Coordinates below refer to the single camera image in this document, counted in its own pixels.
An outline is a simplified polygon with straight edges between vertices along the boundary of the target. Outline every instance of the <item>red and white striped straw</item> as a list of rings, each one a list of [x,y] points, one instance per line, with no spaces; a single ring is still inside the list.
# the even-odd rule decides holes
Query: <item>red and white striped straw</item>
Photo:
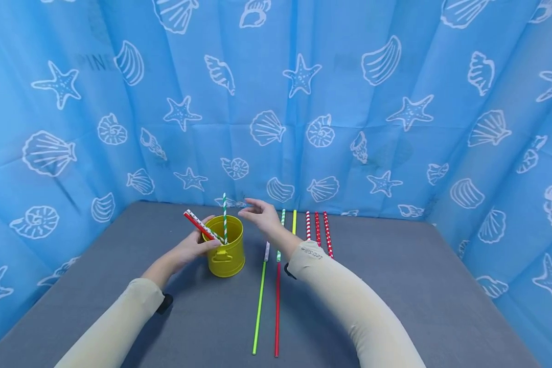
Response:
[[[307,240],[311,240],[311,213],[307,211]]]
[[[333,258],[333,248],[331,247],[331,234],[329,233],[329,219],[327,219],[327,212],[323,212],[323,223],[325,224],[325,239],[327,241],[327,253]]]
[[[319,224],[319,212],[315,211],[315,238],[316,245],[321,247],[321,225]]]

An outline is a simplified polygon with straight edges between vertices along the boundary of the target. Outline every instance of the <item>arm sleeve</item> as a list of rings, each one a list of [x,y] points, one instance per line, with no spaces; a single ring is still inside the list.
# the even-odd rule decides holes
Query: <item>arm sleeve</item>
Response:
[[[118,368],[145,322],[164,301],[159,287],[135,279],[79,338],[55,368]]]
[[[288,271],[306,282],[349,333],[362,368],[424,368],[403,325],[358,276],[331,259],[314,241],[292,254]]]

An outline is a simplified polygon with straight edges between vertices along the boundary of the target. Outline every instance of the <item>yellow bucket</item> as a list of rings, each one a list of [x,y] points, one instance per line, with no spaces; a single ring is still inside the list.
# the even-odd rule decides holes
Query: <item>yellow bucket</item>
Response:
[[[222,216],[212,218],[205,225],[219,236],[223,236],[224,229]],[[210,240],[204,234],[202,234],[202,237],[205,241]],[[243,224],[239,218],[227,216],[227,238],[229,243],[223,244],[206,253],[210,271],[219,278],[230,278],[233,275],[237,275],[245,264],[245,254],[243,252]]]

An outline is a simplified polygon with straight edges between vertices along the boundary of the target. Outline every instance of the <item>gray table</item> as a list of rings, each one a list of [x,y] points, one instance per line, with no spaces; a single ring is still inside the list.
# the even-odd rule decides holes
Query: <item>gray table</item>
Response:
[[[137,202],[126,209],[0,342],[0,368],[55,365],[130,280],[192,231],[182,216],[186,208]],[[201,218],[220,213],[190,208]],[[286,226],[291,229],[292,214]],[[330,227],[335,259],[395,311],[428,368],[538,367],[434,227],[338,216],[330,216]],[[258,353],[251,355],[265,240],[248,222],[244,229],[243,270],[219,279],[205,259],[185,268],[166,290],[175,297],[172,309],[149,320],[123,367],[358,367],[342,328],[310,290],[284,272],[280,357],[273,357],[273,250]],[[304,235],[304,214],[297,230]]]

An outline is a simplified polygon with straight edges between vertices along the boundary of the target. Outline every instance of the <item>blue backdrop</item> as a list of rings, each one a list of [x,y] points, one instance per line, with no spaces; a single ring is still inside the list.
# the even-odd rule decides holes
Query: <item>blue backdrop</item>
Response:
[[[223,191],[436,225],[552,367],[552,0],[0,0],[0,338]]]

